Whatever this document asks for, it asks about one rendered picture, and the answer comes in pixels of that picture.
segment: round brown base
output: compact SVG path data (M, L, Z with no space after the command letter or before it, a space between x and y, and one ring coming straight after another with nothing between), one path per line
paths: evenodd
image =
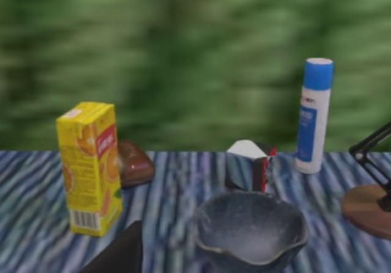
M377 203L385 194L377 185L357 186L345 194L342 212L359 229L391 239L391 212L384 212Z

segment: blue label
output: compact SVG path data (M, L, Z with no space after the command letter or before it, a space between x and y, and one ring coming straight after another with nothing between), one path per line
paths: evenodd
M296 156L303 162L311 162L315 138L316 109L301 106L299 118L298 149Z

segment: orange juice box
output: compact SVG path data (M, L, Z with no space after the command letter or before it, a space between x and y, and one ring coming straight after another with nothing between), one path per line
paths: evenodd
M114 105L79 103L56 126L70 230L103 236L122 212Z

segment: table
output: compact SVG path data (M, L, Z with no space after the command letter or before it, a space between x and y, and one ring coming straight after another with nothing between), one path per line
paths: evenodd
M148 155L155 179L123 192L122 216L99 239L68 230L57 152L0 151L0 272L76 273L142 219L144 273L217 273L195 247L189 224L197 205L225 190L225 153ZM371 156L391 170L391 153ZM284 273L391 272L391 242L355 229L341 214L343 193L365 183L373 182L347 153L325 154L314 176L297 173L292 154L276 156L268 192L300 208L310 230L308 245Z

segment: green curtain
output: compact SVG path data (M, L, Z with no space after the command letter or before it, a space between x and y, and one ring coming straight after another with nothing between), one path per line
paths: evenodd
M0 0L0 149L55 150L55 119L114 103L146 150L293 151L304 61L335 78L326 150L391 120L391 0Z

